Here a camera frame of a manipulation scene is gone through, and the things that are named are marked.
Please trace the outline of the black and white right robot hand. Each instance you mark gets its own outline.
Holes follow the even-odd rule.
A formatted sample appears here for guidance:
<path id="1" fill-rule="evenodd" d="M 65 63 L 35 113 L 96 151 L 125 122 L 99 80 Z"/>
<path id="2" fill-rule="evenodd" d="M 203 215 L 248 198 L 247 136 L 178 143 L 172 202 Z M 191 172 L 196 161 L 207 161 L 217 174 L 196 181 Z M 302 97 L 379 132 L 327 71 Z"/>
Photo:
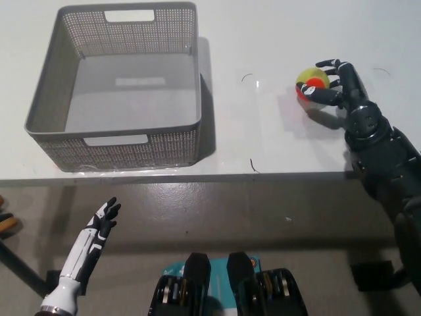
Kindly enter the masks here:
<path id="1" fill-rule="evenodd" d="M 353 64 L 339 59 L 328 59 L 305 71 L 304 79 L 297 79 L 298 95 L 314 103 L 344 108 L 348 112 L 375 104 L 367 92 Z"/>

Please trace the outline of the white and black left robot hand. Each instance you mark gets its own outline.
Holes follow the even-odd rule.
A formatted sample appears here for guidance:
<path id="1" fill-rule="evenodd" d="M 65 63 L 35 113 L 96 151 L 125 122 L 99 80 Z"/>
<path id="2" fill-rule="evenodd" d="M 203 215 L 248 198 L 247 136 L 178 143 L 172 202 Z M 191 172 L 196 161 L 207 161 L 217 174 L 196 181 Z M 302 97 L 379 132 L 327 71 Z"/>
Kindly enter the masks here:
<path id="1" fill-rule="evenodd" d="M 121 204 L 112 197 L 92 216 L 74 242 L 61 270 L 60 277 L 75 280 L 86 291 L 89 278 L 101 256 Z"/>

